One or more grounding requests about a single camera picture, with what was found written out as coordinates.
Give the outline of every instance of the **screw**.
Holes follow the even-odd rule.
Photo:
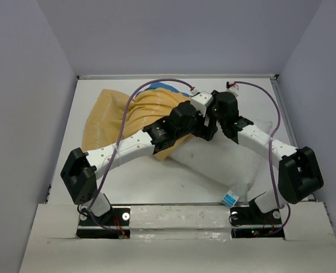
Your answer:
[[[231,218],[232,218],[233,220],[237,220],[237,219],[238,219],[238,213],[237,213],[237,212],[232,212],[232,213],[231,213]]]
[[[127,221],[128,219],[130,219],[129,213],[127,213],[127,212],[123,213],[122,214],[122,220]]]
[[[274,212],[272,213],[272,217],[274,217],[275,219],[280,219],[280,212],[278,212],[278,211],[274,211]]]
[[[85,221],[85,220],[87,220],[87,217],[85,217],[85,215],[83,215],[83,214],[80,214],[80,215],[79,215],[79,219],[80,219],[81,221]]]

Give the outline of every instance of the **gray wall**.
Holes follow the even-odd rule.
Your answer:
[[[316,151],[336,233],[336,0],[325,0],[279,77],[299,145]]]
[[[35,0],[0,0],[0,272],[19,271],[76,77]]]
[[[38,1],[78,75],[279,73],[321,2]]]

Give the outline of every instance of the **white cushion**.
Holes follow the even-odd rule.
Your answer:
[[[269,133],[272,122],[252,120]],[[227,186],[247,201],[247,192],[254,184],[261,156],[225,137],[218,128],[211,141],[191,137],[180,144],[170,157],[191,169]]]

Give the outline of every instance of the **blue fabric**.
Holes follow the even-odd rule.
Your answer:
[[[192,97],[192,95],[180,92],[179,90],[175,89],[171,85],[163,84],[162,82],[155,82],[155,83],[151,84],[147,89],[145,89],[145,90],[143,90],[141,92],[144,92],[146,90],[151,90],[151,89],[157,89],[157,88],[164,88],[164,89],[168,89],[168,90],[170,90],[171,92],[174,92],[174,93],[181,93],[184,97],[188,97],[188,98]]]

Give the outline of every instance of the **label tag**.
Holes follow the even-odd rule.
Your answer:
[[[239,200],[239,196],[233,191],[229,190],[222,199],[222,203],[229,208],[232,208]]]

